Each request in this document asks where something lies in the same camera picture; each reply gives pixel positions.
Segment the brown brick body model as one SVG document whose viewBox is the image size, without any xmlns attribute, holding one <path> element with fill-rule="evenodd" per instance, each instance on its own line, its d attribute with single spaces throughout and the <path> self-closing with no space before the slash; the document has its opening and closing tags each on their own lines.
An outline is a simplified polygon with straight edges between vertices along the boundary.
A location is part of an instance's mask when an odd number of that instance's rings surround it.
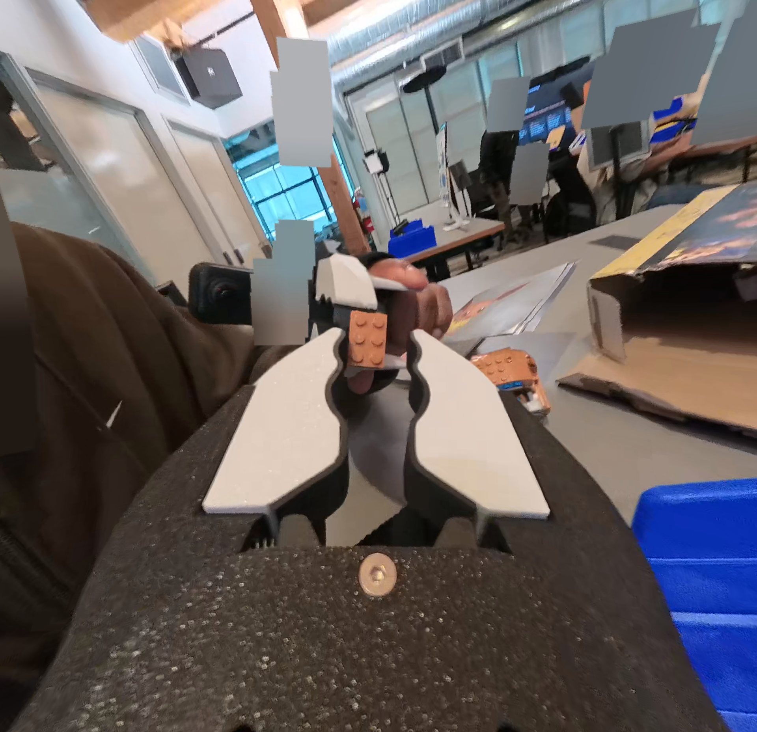
<svg viewBox="0 0 757 732">
<path fill-rule="evenodd" d="M 469 361 L 501 392 L 508 392 L 531 413 L 545 419 L 551 404 L 534 358 L 520 349 L 502 348 L 474 354 Z"/>
</svg>

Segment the orange studded plate brick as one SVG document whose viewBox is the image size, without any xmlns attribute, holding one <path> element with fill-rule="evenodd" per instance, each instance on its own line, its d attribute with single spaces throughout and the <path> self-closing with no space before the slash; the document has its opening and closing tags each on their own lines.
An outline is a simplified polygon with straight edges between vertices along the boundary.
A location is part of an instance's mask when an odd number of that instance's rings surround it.
<svg viewBox="0 0 757 732">
<path fill-rule="evenodd" d="M 347 365 L 353 367 L 353 349 L 381 350 L 386 352 L 388 315 L 381 312 L 353 310 L 347 329 Z"/>
</svg>

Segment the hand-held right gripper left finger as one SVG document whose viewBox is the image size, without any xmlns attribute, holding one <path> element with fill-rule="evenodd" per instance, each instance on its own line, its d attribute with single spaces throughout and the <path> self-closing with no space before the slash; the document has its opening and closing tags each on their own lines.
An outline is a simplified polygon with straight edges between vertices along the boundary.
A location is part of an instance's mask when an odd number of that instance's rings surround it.
<svg viewBox="0 0 757 732">
<path fill-rule="evenodd" d="M 344 368 L 345 332 L 332 328 L 280 359 L 253 387 L 202 502 L 207 514 L 299 513 L 319 482 L 311 516 L 327 518 L 348 488 L 347 423 L 333 388 Z"/>
</svg>

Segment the fox print instruction booklet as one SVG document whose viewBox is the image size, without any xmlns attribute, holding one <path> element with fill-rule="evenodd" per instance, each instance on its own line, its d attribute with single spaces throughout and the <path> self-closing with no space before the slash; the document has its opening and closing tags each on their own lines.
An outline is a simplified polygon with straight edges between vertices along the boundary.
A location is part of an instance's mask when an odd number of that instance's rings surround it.
<svg viewBox="0 0 757 732">
<path fill-rule="evenodd" d="M 534 331 L 543 312 L 569 281 L 576 262 L 495 285 L 474 295 L 453 315 L 447 345 Z"/>
</svg>

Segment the person's left hand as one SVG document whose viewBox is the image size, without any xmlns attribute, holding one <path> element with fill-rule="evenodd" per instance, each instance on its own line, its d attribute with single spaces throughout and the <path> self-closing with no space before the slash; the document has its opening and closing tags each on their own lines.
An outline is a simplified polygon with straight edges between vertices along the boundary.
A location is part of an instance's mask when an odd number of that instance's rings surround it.
<svg viewBox="0 0 757 732">
<path fill-rule="evenodd" d="M 372 277 L 400 283 L 404 287 L 403 291 L 384 294 L 384 299 L 379 302 L 387 316 L 384 346 L 387 357 L 405 355 L 411 333 L 416 330 L 437 340 L 444 337 L 453 319 L 452 304 L 445 287 L 430 282 L 421 269 L 390 254 L 374 252 L 357 260 Z M 368 396 L 390 385 L 396 376 L 396 370 L 360 369 L 340 386 L 340 404 L 345 410 L 364 406 Z"/>
</svg>

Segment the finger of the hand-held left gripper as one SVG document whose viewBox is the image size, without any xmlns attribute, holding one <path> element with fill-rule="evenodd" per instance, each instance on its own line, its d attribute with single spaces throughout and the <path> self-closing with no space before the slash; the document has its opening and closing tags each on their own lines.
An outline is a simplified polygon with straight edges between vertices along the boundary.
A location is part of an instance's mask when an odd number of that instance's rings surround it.
<svg viewBox="0 0 757 732">
<path fill-rule="evenodd" d="M 317 260 L 313 316 L 348 317 L 353 311 L 378 311 L 373 281 L 364 264 L 345 254 L 332 254 Z"/>
<path fill-rule="evenodd" d="M 386 354 L 381 350 L 353 349 L 353 375 L 368 372 L 377 375 L 383 372 L 399 373 L 406 371 L 406 355 L 400 357 Z"/>
</svg>

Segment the grey desk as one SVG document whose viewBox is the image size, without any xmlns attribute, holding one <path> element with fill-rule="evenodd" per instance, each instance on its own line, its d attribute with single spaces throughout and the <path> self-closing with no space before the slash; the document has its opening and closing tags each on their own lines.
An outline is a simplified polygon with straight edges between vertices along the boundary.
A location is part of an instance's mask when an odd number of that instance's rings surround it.
<svg viewBox="0 0 757 732">
<path fill-rule="evenodd" d="M 682 484 L 756 475 L 755 439 L 725 428 L 677 423 L 639 413 L 615 400 L 554 383 L 591 349 L 586 284 L 619 256 L 597 243 L 610 235 L 643 238 L 669 216 L 658 207 L 580 235 L 564 238 L 459 274 L 443 282 L 453 309 L 489 288 L 576 261 L 574 272 L 543 313 L 535 331 L 537 352 L 547 354 L 544 386 L 552 411 L 546 427 L 587 469 L 631 522 L 642 492 L 662 484 Z"/>
</svg>

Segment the blue plastic bin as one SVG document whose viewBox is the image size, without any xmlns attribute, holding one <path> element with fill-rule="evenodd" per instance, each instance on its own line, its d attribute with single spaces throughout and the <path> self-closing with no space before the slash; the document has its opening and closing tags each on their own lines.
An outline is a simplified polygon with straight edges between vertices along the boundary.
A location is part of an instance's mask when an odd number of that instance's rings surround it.
<svg viewBox="0 0 757 732">
<path fill-rule="evenodd" d="M 727 727 L 756 730 L 756 480 L 661 485 L 632 530 Z"/>
</svg>

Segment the red fire extinguisher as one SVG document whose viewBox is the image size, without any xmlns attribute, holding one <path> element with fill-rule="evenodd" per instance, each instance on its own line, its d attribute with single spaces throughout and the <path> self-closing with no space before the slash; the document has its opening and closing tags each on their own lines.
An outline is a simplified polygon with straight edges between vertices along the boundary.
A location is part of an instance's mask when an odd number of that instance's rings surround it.
<svg viewBox="0 0 757 732">
<path fill-rule="evenodd" d="M 356 187 L 352 196 L 352 205 L 360 222 L 361 229 L 365 235 L 365 240 L 371 249 L 375 249 L 374 232 L 375 227 L 373 224 L 373 218 L 370 214 L 367 201 L 365 199 L 363 189 Z"/>
</svg>

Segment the black wall speaker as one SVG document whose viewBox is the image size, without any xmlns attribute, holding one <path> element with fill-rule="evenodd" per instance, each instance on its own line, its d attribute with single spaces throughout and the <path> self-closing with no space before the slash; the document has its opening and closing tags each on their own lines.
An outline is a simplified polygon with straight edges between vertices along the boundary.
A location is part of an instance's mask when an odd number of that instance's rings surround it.
<svg viewBox="0 0 757 732">
<path fill-rule="evenodd" d="M 222 49 L 193 46 L 178 54 L 174 64 L 195 103 L 216 110 L 243 96 Z"/>
</svg>

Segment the black computer monitor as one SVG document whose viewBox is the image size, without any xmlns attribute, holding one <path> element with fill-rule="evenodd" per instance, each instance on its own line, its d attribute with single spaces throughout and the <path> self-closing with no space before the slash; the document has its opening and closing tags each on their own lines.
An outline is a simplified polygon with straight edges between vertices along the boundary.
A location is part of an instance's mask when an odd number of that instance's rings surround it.
<svg viewBox="0 0 757 732">
<path fill-rule="evenodd" d="M 531 80 L 519 131 L 520 145 L 546 141 L 553 130 L 572 125 L 573 106 L 565 101 L 563 89 L 571 85 L 581 95 L 584 84 L 592 78 L 594 64 L 590 56 L 583 56 Z"/>
</svg>

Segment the stack of blue bins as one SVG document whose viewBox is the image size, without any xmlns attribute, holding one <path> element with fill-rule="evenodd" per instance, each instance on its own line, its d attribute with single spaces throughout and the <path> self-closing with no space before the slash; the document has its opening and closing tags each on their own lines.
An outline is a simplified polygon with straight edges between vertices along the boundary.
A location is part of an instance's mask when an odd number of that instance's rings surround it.
<svg viewBox="0 0 757 732">
<path fill-rule="evenodd" d="M 437 245 L 434 226 L 421 219 L 404 220 L 390 231 L 388 253 L 397 258 L 407 258 Z"/>
</svg>

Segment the printed cardboard box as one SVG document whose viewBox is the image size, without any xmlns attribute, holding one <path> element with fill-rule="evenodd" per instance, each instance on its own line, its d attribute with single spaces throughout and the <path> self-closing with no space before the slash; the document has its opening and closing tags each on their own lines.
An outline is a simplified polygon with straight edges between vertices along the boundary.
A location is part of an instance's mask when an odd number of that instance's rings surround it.
<svg viewBox="0 0 757 732">
<path fill-rule="evenodd" d="M 756 432 L 756 185 L 705 190 L 587 283 L 593 349 L 558 383 Z"/>
</svg>

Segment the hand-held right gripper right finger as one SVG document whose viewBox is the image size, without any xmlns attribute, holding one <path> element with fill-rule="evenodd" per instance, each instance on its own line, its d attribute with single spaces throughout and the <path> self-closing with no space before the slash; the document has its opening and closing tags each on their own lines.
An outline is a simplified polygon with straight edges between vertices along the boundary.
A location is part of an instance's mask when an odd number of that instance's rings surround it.
<svg viewBox="0 0 757 732">
<path fill-rule="evenodd" d="M 413 417 L 405 500 L 428 520 L 547 519 L 550 507 L 503 403 L 474 364 L 430 334 L 406 353 Z"/>
</svg>

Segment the silver ventilation duct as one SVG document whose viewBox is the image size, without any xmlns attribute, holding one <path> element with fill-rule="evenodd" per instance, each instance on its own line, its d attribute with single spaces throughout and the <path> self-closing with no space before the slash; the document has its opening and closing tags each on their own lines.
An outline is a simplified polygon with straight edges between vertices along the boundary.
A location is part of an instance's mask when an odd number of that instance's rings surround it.
<svg viewBox="0 0 757 732">
<path fill-rule="evenodd" d="M 390 0 L 358 10 L 328 39 L 337 95 L 392 74 L 406 62 L 468 35 L 473 52 L 593 0 Z"/>
</svg>

